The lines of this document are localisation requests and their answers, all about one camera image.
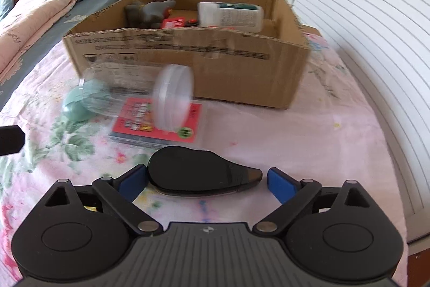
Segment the black oval case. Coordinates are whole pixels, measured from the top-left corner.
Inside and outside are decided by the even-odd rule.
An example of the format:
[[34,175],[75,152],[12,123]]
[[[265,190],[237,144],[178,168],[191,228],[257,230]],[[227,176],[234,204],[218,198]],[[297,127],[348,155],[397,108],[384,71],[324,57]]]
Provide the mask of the black oval case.
[[251,189],[262,181],[260,169],[226,160],[212,151],[166,146],[149,159],[150,183],[163,194],[207,197]]

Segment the pink floral bed sheet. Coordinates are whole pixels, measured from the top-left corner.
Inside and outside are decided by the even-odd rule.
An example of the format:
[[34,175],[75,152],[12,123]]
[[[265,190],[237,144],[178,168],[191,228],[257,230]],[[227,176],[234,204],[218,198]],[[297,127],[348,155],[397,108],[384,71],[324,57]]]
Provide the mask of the pink floral bed sheet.
[[[295,101],[287,110],[208,101],[199,145],[219,156],[324,186],[359,181],[398,231],[407,232],[400,191],[386,139],[374,111],[337,53],[319,36],[310,39]],[[112,121],[73,123],[62,113],[77,75],[56,44],[14,91],[1,111],[3,125],[19,125],[26,143],[1,158],[1,285],[21,278],[10,243],[16,229],[59,178],[86,185],[118,177],[147,163],[150,148],[110,138]]]

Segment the teal round pouch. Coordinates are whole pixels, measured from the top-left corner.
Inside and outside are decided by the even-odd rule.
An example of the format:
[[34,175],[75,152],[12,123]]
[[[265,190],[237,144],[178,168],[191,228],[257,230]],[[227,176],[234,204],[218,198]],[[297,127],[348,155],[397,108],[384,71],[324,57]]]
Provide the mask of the teal round pouch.
[[78,85],[63,99],[61,111],[72,122],[85,122],[98,113],[90,103],[93,95],[103,93],[106,85],[98,79],[80,79]]

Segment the clear empty plastic jar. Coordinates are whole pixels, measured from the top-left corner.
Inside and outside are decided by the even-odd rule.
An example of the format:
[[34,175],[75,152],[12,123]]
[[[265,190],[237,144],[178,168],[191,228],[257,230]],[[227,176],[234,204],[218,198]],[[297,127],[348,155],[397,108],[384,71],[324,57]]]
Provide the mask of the clear empty plastic jar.
[[90,98],[95,111],[104,116],[123,117],[127,102],[145,99],[151,104],[155,126],[177,131],[191,109],[194,74],[188,66],[98,61],[81,79],[98,79],[106,85],[103,93]]

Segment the pink folded quilt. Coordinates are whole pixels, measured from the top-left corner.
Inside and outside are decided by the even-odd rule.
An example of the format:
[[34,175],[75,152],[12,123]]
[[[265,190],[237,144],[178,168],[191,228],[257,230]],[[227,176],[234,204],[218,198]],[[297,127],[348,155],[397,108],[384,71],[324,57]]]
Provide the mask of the pink folded quilt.
[[21,56],[35,44],[77,0],[19,0],[1,21],[1,82],[20,68]]

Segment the brown cardboard box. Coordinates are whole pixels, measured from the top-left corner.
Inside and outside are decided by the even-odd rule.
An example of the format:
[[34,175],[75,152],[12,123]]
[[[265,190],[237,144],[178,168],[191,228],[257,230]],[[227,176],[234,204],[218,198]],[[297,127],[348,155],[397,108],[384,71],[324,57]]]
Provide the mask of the brown cardboard box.
[[194,18],[203,1],[250,3],[262,7],[259,33],[182,27],[134,29],[120,0],[74,26],[63,43],[78,74],[94,59],[179,64],[194,73],[198,98],[286,109],[302,78],[310,47],[286,0],[173,0],[176,17]]

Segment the grey elephant toy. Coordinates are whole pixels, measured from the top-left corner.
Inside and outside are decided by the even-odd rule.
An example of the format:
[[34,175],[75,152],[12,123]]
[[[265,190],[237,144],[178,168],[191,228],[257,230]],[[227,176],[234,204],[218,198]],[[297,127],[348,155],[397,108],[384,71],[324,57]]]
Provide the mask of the grey elephant toy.
[[125,6],[125,17],[128,25],[135,29],[159,29],[162,22],[170,17],[176,6],[174,0],[152,1],[143,3],[134,1]]

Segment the red toy fire truck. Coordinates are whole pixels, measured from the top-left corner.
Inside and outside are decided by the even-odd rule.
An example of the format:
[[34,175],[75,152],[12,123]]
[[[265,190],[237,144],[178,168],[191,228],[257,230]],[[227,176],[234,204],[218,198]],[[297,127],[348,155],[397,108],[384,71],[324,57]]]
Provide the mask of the red toy fire truck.
[[174,29],[181,28],[186,25],[186,19],[184,17],[169,17],[163,20],[161,24],[162,29]]

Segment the white pill bottle green label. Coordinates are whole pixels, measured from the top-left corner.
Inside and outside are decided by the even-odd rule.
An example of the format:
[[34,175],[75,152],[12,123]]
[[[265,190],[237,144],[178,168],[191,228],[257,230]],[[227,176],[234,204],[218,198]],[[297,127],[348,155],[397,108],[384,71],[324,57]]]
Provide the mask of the white pill bottle green label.
[[202,27],[259,33],[263,28],[263,19],[263,8],[250,3],[198,3],[198,21]]

